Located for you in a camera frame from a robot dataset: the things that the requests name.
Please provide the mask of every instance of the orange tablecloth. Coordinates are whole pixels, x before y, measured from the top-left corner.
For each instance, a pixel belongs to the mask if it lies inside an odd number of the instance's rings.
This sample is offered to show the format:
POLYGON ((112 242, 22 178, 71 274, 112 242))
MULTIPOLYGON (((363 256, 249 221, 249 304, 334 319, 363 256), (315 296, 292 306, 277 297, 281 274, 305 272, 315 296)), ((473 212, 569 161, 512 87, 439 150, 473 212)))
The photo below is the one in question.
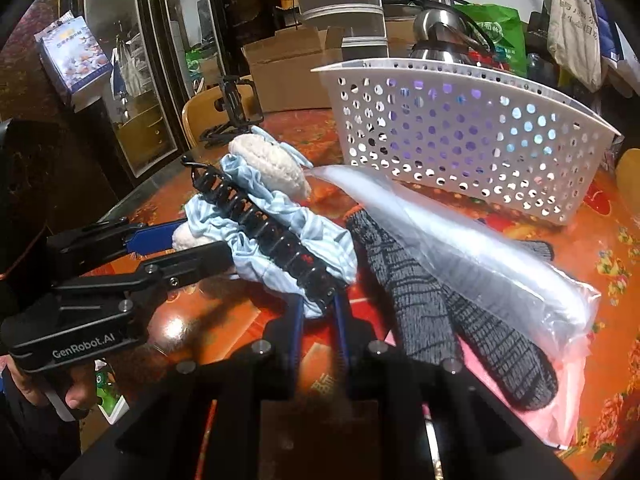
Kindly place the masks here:
MULTIPOLYGON (((315 165, 342 161, 330 110, 274 114, 264 127, 276 138, 295 145, 315 165)), ((225 152, 226 149, 211 150, 204 158, 216 162, 225 152)), ((636 267, 640 269, 640 232, 620 201, 615 183, 599 172, 573 221, 564 228, 458 194, 413 187, 481 219, 508 237, 546 240, 553 245, 556 266, 602 292, 591 336, 591 356, 586 363, 580 421, 572 446, 561 453, 580 480, 599 478, 616 450, 628 441, 633 428, 638 430, 640 418, 640 289, 634 279, 636 267)), ((184 215, 182 206, 193 195, 185 170, 159 189, 131 219, 151 224, 174 220, 184 215)), ((338 190, 324 184, 314 186, 310 206, 315 212, 340 223, 352 205, 351 199, 338 190)), ((95 272, 130 272, 138 263, 134 257, 126 256, 95 272)), ((370 320, 377 336, 384 338, 388 326, 378 309, 380 297, 369 289, 369 280, 360 277, 350 289, 350 298, 354 314, 370 320)), ((112 359, 116 380, 129 399, 135 400, 140 389, 157 380, 171 363, 185 358, 202 364, 213 362, 260 338, 265 324, 279 314, 279 308, 260 285, 253 283, 214 278, 181 289, 156 311, 150 324, 150 345, 112 359)), ((329 328, 322 323, 309 327, 302 351, 301 387, 330 390, 334 378, 329 328)), ((289 442, 292 434, 303 433, 292 430, 295 425, 292 422, 289 430, 282 430, 281 449, 294 446, 293 440, 289 442)), ((335 437, 334 430, 327 435, 335 437)), ((350 446, 356 446, 356 441, 347 439, 350 446)), ((336 441, 334 444, 328 445, 326 452, 339 452, 339 445, 336 441)), ((373 452, 364 439, 360 444, 373 452)), ((304 463, 303 447, 296 445, 296 462, 300 464, 304 463)), ((318 465, 307 477, 321 478, 322 471, 318 465)))

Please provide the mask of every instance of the screw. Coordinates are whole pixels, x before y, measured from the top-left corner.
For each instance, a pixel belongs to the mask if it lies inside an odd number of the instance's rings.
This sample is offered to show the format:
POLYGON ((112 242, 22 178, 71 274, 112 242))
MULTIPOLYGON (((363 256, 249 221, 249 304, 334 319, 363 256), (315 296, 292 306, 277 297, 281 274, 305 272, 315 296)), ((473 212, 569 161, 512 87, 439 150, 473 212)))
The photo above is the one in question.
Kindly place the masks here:
POLYGON ((265 339, 260 339, 251 345, 251 350, 256 354, 266 354, 271 350, 271 343, 265 339))
POLYGON ((128 312, 133 308, 133 301, 131 300, 122 300, 118 304, 118 310, 121 312, 128 312))
POLYGON ((451 375, 459 374, 462 371, 463 365, 462 362, 457 360, 455 357, 447 357, 440 362, 440 366, 442 366, 445 371, 449 372, 451 375))
POLYGON ((389 345, 386 344, 384 341, 380 341, 380 339, 376 339, 375 341, 371 341, 367 345, 367 348, 369 349, 369 352, 371 352, 372 354, 380 355, 386 352, 387 350, 389 350, 389 345))
POLYGON ((192 373, 197 367, 197 364, 193 361, 182 361, 175 365, 175 370, 182 375, 188 375, 192 373))

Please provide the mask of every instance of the product box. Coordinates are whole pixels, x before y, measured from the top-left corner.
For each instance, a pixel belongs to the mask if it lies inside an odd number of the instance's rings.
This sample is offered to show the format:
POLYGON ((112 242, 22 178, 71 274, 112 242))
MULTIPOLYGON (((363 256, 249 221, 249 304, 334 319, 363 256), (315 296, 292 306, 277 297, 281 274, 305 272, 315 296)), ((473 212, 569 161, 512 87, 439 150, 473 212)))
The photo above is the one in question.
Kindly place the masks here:
POLYGON ((44 69, 65 105, 77 112, 102 96, 113 67, 84 18, 65 15, 35 39, 44 69))
POLYGON ((331 108, 320 75, 311 70, 342 61, 341 28, 285 28, 242 48, 262 110, 331 108))
POLYGON ((414 20, 385 20, 389 57, 409 57, 415 44, 414 20))

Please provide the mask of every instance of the white knitted item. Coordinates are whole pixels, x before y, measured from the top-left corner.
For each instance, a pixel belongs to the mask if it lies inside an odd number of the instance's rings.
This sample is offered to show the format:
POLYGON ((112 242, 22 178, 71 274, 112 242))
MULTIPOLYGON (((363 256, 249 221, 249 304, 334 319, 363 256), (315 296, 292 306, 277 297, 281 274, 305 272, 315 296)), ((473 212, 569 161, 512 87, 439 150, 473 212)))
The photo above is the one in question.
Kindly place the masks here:
POLYGON ((281 191, 295 202, 309 198, 311 188, 302 168, 279 145, 260 135, 245 134, 231 141, 229 153, 242 156, 249 166, 260 171, 269 190, 281 191))

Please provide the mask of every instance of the gray knitted glove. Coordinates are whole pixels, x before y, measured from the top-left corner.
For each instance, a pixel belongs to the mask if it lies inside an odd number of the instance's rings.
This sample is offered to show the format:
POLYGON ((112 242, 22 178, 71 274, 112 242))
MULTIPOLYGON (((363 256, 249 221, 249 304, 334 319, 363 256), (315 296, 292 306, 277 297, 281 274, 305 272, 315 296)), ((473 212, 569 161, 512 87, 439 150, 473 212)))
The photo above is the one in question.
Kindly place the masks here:
MULTIPOLYGON (((458 334, 514 408, 539 410, 556 396, 558 378, 551 363, 520 332, 441 284, 366 211, 349 216, 347 229, 365 248, 369 267, 392 298, 409 357, 432 364, 460 358, 458 334)), ((521 243, 540 257, 553 256, 545 242, 521 243)))

